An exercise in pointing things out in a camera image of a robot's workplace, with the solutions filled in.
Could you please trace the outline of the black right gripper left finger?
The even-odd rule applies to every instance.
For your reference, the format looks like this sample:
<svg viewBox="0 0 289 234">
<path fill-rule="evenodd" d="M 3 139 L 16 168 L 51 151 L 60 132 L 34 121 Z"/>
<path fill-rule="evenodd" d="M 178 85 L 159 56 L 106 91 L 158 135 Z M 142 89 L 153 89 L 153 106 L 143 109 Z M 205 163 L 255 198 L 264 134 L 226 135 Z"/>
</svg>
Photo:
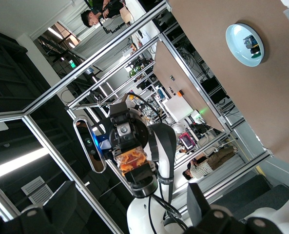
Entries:
<svg viewBox="0 0 289 234">
<path fill-rule="evenodd" d="M 29 206 L 7 222 L 0 216 L 0 234 L 61 234 L 73 221 L 76 207 L 76 184 L 65 181 L 44 205 Z"/>
</svg>

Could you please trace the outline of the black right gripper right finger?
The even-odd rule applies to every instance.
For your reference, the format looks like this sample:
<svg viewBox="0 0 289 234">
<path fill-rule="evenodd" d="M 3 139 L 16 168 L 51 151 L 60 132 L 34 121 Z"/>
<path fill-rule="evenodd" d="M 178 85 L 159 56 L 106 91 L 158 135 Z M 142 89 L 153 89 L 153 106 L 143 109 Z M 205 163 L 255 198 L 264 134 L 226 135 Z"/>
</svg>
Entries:
<svg viewBox="0 0 289 234">
<path fill-rule="evenodd" d="M 254 208 L 281 208 L 289 198 L 284 185 L 270 187 L 267 182 L 245 182 L 209 204 L 197 183 L 187 189 L 188 212 L 192 227 L 188 234 L 280 234 L 269 216 L 250 217 Z"/>
</svg>

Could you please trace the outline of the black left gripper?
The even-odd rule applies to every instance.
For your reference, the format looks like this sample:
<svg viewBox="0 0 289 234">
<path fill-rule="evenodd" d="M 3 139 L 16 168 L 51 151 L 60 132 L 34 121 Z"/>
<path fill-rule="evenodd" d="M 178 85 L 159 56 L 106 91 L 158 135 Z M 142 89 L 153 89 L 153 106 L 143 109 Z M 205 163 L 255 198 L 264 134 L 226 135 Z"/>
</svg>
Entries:
<svg viewBox="0 0 289 234">
<path fill-rule="evenodd" d="M 109 141 L 113 155 L 129 151 L 148 142 L 148 128 L 138 105 L 122 101 L 110 106 L 109 118 L 112 123 Z"/>
</svg>

